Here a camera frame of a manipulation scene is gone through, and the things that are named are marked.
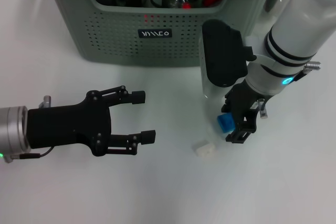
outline robotic arm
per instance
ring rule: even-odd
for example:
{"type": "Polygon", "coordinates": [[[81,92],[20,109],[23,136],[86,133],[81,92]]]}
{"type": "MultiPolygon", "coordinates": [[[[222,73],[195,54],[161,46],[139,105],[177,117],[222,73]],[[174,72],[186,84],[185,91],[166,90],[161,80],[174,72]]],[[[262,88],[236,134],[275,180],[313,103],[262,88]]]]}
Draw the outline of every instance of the robotic arm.
{"type": "Polygon", "coordinates": [[[222,89],[225,95],[222,112],[231,113],[234,124],[226,141],[244,143],[256,132],[257,114],[267,118],[269,99],[320,69],[320,63],[311,60],[335,30],[336,0],[291,0],[264,40],[242,39],[219,20],[204,24],[203,89],[216,90],[216,95],[222,89]]]}
{"type": "Polygon", "coordinates": [[[55,146],[84,144],[94,156],[105,154],[136,155],[138,144],[155,142],[155,131],[131,135],[111,135],[109,107],[123,103],[145,103],[145,92],[129,93],[125,86],[89,91],[81,103],[51,108],[44,97],[39,109],[26,107],[0,109],[0,153],[5,161],[40,158],[55,146]],[[30,149],[51,147],[45,154],[30,149]]]}

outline black strap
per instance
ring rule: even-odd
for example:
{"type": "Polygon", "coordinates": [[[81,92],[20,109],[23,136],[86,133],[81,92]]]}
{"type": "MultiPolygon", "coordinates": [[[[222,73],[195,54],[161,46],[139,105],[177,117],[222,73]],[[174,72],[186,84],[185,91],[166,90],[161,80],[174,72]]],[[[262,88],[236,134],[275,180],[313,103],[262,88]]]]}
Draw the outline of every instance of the black strap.
{"type": "Polygon", "coordinates": [[[271,55],[271,57],[273,59],[275,59],[277,62],[279,62],[280,64],[282,64],[282,65],[284,65],[286,67],[296,68],[296,67],[304,66],[307,63],[306,61],[304,63],[291,63],[291,62],[287,62],[285,60],[282,60],[275,53],[273,53],[273,51],[270,49],[270,47],[268,45],[267,37],[268,37],[268,34],[266,35],[265,41],[264,41],[265,48],[266,48],[267,52],[269,53],[269,55],[271,55]]]}
{"type": "Polygon", "coordinates": [[[273,70],[269,69],[268,67],[265,67],[263,65],[261,65],[261,67],[268,72],[269,74],[275,76],[275,77],[279,77],[279,78],[290,78],[290,77],[294,77],[296,76],[298,73],[295,74],[282,74],[282,73],[276,73],[273,70]]]}
{"type": "Polygon", "coordinates": [[[282,56],[290,59],[290,60],[298,60],[298,61],[308,61],[310,60],[311,58],[313,58],[315,55],[313,56],[310,56],[310,57],[297,57],[297,56],[294,56],[294,55],[291,55],[285,51],[283,51],[274,41],[273,39],[273,36],[272,36],[272,29],[273,27],[271,28],[271,31],[269,31],[269,41],[271,42],[272,46],[274,47],[275,50],[277,50],[282,56]]]}

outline white table surface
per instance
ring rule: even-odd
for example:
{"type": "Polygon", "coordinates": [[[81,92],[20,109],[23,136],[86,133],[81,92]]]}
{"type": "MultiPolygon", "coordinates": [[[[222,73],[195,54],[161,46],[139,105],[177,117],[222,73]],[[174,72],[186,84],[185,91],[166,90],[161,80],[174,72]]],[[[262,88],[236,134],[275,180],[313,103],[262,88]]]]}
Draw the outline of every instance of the white table surface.
{"type": "Polygon", "coordinates": [[[336,35],[314,58],[323,69],[272,98],[245,144],[217,141],[214,156],[200,158],[192,146],[208,121],[199,68],[88,62],[54,0],[0,6],[0,107],[33,109],[46,94],[71,105],[126,85],[145,90],[146,104],[112,108],[112,132],[157,132],[137,156],[97,158],[72,145],[0,162],[1,224],[336,223],[336,35]]]}

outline gray plastic basket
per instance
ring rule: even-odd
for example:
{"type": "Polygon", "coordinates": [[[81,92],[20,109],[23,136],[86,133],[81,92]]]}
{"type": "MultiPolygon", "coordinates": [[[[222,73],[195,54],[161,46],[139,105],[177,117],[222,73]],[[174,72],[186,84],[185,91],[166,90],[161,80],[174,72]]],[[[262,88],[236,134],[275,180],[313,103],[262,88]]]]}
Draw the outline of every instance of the gray plastic basket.
{"type": "Polygon", "coordinates": [[[265,0],[223,0],[219,6],[163,9],[55,0],[80,54],[91,61],[140,66],[198,66],[204,21],[223,20],[250,35],[265,0]],[[139,38],[138,29],[172,29],[172,38],[139,38]]]}

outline cable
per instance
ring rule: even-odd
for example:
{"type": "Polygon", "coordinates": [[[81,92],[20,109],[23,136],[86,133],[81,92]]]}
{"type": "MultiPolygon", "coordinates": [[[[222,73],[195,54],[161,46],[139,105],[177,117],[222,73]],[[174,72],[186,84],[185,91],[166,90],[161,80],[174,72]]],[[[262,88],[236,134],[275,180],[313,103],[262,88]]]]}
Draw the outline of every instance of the cable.
{"type": "Polygon", "coordinates": [[[47,156],[55,147],[51,147],[48,151],[44,152],[43,154],[40,155],[40,157],[47,156]]]}
{"type": "Polygon", "coordinates": [[[20,154],[19,159],[32,159],[32,158],[40,158],[47,156],[55,147],[51,147],[48,151],[44,152],[43,154],[39,153],[26,153],[26,154],[20,154]]]}

